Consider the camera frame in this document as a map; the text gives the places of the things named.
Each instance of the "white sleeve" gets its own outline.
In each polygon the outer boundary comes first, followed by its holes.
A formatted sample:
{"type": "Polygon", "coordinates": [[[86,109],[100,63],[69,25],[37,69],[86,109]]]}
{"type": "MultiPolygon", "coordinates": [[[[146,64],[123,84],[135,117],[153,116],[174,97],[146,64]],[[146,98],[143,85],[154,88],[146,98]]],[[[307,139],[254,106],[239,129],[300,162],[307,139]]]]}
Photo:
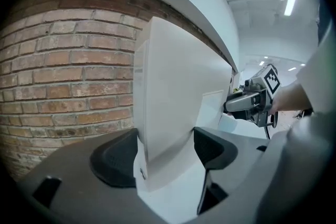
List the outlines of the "white sleeve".
{"type": "Polygon", "coordinates": [[[332,24],[297,79],[315,112],[336,110],[336,34],[332,24]]]}

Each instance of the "black plastic part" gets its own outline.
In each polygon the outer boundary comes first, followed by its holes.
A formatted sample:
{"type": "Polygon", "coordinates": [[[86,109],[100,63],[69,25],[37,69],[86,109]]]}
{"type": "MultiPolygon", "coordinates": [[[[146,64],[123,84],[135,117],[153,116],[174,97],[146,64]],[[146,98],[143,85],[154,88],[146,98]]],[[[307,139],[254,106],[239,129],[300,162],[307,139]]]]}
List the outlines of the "black plastic part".
{"type": "Polygon", "coordinates": [[[42,181],[38,188],[34,191],[33,197],[42,205],[49,208],[56,191],[62,181],[59,178],[47,177],[42,181]]]}
{"type": "Polygon", "coordinates": [[[211,183],[209,187],[205,189],[205,195],[202,204],[198,211],[198,215],[208,211],[216,204],[219,204],[224,200],[228,194],[221,189],[216,183],[211,183]]]}
{"type": "Polygon", "coordinates": [[[92,172],[111,187],[135,188],[133,163],[138,152],[138,130],[97,147],[90,156],[92,172]]]}
{"type": "Polygon", "coordinates": [[[267,139],[271,139],[270,136],[269,136],[269,132],[268,132],[268,127],[267,126],[264,127],[264,130],[265,130],[267,139]]]}
{"type": "Polygon", "coordinates": [[[275,112],[275,114],[271,116],[271,123],[272,123],[273,128],[277,127],[278,117],[279,117],[279,112],[275,112]]]}
{"type": "Polygon", "coordinates": [[[267,149],[267,146],[259,146],[257,147],[257,150],[265,152],[265,150],[267,149]]]}
{"type": "Polygon", "coordinates": [[[224,169],[238,155],[237,147],[216,135],[194,128],[194,147],[205,169],[224,169]]]}

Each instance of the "human hand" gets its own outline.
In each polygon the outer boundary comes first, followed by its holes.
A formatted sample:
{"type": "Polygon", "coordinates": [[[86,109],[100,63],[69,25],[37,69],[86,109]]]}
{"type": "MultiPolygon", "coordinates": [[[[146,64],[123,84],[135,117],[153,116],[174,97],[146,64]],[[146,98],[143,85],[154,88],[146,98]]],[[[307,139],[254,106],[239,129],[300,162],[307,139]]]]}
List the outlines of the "human hand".
{"type": "Polygon", "coordinates": [[[273,98],[272,107],[269,110],[269,115],[273,115],[280,110],[282,103],[282,89],[280,88],[278,93],[273,98]]]}

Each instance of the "gray plastic surface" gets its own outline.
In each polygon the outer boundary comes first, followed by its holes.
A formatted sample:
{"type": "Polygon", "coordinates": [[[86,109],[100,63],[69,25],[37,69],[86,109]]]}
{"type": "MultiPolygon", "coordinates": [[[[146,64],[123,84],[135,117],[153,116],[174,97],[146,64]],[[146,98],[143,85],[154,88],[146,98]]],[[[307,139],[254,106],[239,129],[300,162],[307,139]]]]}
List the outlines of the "gray plastic surface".
{"type": "MultiPolygon", "coordinates": [[[[109,187],[89,167],[89,157],[97,146],[126,131],[106,134],[59,149],[21,180],[19,188],[29,196],[46,176],[61,178],[62,184],[51,202],[50,210],[74,223],[165,223],[142,202],[136,189],[109,187]]],[[[258,204],[276,170],[285,135],[276,134],[264,153],[258,150],[255,153],[256,146],[267,142],[266,140],[221,131],[215,134],[235,143],[238,155],[243,155],[228,166],[228,171],[231,172],[223,170],[222,174],[212,175],[225,191],[230,192],[228,198],[189,223],[205,223],[209,219],[211,223],[222,223],[224,219],[253,223],[258,204]]]]}

